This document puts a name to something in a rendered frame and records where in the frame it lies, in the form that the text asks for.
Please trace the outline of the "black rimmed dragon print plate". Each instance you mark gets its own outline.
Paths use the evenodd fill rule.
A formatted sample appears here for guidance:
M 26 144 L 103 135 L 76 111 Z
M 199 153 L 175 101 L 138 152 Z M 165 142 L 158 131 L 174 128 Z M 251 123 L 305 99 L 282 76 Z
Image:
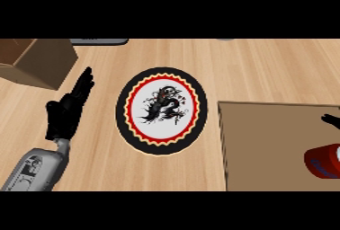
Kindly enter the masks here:
M 184 71 L 165 66 L 141 71 L 124 85 L 115 105 L 124 141 L 146 155 L 178 153 L 202 133 L 206 111 L 202 87 Z

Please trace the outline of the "brown flat tray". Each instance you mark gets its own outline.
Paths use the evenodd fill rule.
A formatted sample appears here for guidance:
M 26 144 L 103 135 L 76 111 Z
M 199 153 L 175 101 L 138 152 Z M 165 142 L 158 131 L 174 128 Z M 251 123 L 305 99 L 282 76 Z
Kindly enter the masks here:
M 304 165 L 304 152 L 340 144 L 340 129 L 320 120 L 340 117 L 340 105 L 220 102 L 217 104 L 229 191 L 340 190 Z

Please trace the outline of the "brown cardboard box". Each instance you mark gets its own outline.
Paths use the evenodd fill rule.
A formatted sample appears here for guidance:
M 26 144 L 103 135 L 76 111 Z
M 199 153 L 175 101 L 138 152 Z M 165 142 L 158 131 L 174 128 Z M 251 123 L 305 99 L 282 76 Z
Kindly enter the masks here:
M 76 61 L 69 39 L 0 39 L 0 77 L 57 90 Z

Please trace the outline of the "red can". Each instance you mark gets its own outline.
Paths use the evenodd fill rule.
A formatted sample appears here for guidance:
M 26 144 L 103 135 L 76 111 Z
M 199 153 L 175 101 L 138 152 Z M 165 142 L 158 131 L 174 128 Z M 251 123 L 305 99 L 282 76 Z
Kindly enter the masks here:
M 311 148 L 304 153 L 304 165 L 320 179 L 340 179 L 340 144 Z

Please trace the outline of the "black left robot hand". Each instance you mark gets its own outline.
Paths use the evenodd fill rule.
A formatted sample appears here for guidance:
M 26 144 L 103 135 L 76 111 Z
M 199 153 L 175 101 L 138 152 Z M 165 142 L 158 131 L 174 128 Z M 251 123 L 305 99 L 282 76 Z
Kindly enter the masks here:
M 45 103 L 45 140 L 72 139 L 93 86 L 91 68 L 87 67 L 76 79 L 72 91 L 61 96 L 57 102 L 48 101 Z

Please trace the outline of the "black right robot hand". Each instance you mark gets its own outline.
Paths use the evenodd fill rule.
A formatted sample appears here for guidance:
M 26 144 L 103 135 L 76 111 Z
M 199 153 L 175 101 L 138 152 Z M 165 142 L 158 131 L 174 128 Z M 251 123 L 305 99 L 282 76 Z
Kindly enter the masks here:
M 320 116 L 320 120 L 331 124 L 336 129 L 340 129 L 340 118 L 335 117 L 333 115 L 329 115 L 329 114 L 323 114 Z

